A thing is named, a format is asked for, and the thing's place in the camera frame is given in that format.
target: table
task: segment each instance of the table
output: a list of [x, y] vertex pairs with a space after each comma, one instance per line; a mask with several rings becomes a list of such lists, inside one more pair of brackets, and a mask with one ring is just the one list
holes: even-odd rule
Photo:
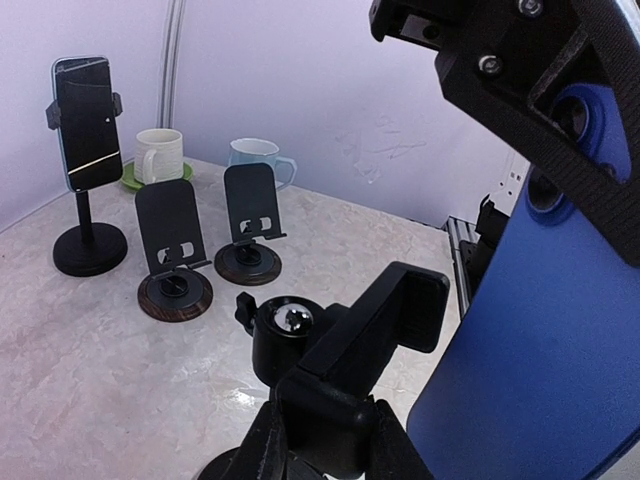
[[[221, 167], [189, 160], [210, 259], [230, 241]], [[213, 267], [211, 309], [165, 324], [138, 307], [148, 274], [134, 196], [120, 185], [91, 192], [94, 221], [122, 229], [129, 254], [95, 278], [53, 266], [55, 239], [77, 224], [72, 195], [0, 235], [0, 476], [7, 479], [191, 479], [240, 444], [268, 390], [251, 367], [251, 338], [235, 298], [290, 294], [350, 306], [392, 261], [451, 281], [442, 339], [432, 355], [396, 352], [374, 394], [404, 423], [459, 324], [445, 232], [296, 187], [279, 193], [283, 231], [269, 242], [283, 272], [243, 288]]]

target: white backdrop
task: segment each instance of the white backdrop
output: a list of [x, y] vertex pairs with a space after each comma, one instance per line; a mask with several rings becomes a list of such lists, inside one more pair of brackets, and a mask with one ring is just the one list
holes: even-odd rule
[[371, 0], [189, 0], [174, 125], [189, 156], [224, 163], [257, 136], [297, 184], [441, 226], [476, 220], [508, 148], [441, 96], [435, 54], [369, 33]]
[[167, 2], [21, 0], [0, 15], [0, 231], [66, 191], [57, 132], [47, 128], [51, 65], [106, 55], [127, 158], [135, 132], [154, 127]]

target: round black base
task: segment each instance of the round black base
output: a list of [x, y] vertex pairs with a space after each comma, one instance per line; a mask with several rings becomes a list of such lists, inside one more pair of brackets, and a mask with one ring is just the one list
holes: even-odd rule
[[53, 263], [72, 277], [93, 277], [114, 269], [127, 256], [127, 239], [113, 225], [94, 223], [91, 243], [82, 242], [80, 227], [66, 231], [53, 246]]
[[193, 320], [206, 312], [212, 302], [211, 282], [193, 270], [180, 268], [161, 280], [149, 276], [138, 288], [142, 311], [161, 322]]
[[[219, 480], [222, 478], [237, 451], [238, 449], [234, 448], [215, 458], [198, 476], [198, 480]], [[289, 455], [287, 469], [287, 480], [326, 480], [327, 478], [293, 455]]]
[[222, 247], [216, 253], [213, 264], [222, 278], [245, 287], [271, 283], [282, 272], [282, 260], [278, 254], [259, 244], [250, 247]]

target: light blue mug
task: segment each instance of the light blue mug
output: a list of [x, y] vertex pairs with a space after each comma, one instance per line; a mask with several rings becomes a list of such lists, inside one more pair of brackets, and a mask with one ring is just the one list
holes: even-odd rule
[[280, 148], [268, 140], [259, 138], [239, 138], [231, 142], [231, 155], [229, 156], [229, 166], [246, 165], [248, 163], [266, 163], [271, 166], [275, 175], [276, 169], [280, 165], [288, 165], [291, 170], [289, 179], [278, 190], [282, 190], [293, 183], [298, 173], [298, 164], [292, 158], [278, 155]]

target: smartphone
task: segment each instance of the smartphone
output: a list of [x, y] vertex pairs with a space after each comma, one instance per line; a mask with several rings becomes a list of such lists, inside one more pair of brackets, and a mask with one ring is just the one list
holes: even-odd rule
[[67, 185], [84, 192], [122, 177], [109, 61], [63, 58], [52, 69]]

